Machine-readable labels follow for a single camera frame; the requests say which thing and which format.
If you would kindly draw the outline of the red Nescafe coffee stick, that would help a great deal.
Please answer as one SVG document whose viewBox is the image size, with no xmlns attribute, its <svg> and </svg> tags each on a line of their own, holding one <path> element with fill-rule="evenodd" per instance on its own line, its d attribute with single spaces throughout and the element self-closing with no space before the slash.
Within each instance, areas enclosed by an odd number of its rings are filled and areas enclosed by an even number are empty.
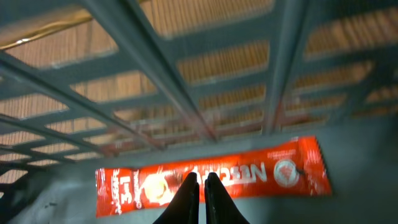
<svg viewBox="0 0 398 224">
<path fill-rule="evenodd" d="M 214 172 L 232 198 L 331 195 L 320 146 L 314 136 L 255 151 L 169 162 L 139 168 L 96 170 L 96 217 L 166 207 L 189 173 L 197 175 L 199 201 Z"/>
</svg>

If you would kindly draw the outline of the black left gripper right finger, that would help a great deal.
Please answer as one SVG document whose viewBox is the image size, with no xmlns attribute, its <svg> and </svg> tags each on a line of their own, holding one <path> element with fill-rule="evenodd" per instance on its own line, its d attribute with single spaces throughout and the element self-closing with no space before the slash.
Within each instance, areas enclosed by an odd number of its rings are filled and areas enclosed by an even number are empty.
<svg viewBox="0 0 398 224">
<path fill-rule="evenodd" d="M 214 172 L 205 180 L 205 203 L 207 224 L 249 224 Z"/>
</svg>

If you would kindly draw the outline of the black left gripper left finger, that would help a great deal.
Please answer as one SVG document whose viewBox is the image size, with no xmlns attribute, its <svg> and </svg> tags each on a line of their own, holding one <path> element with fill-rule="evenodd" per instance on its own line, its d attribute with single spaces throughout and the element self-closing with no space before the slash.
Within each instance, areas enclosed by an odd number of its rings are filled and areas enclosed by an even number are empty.
<svg viewBox="0 0 398 224">
<path fill-rule="evenodd" d="M 197 174 L 189 173 L 172 201 L 153 224 L 198 224 L 199 189 Z"/>
</svg>

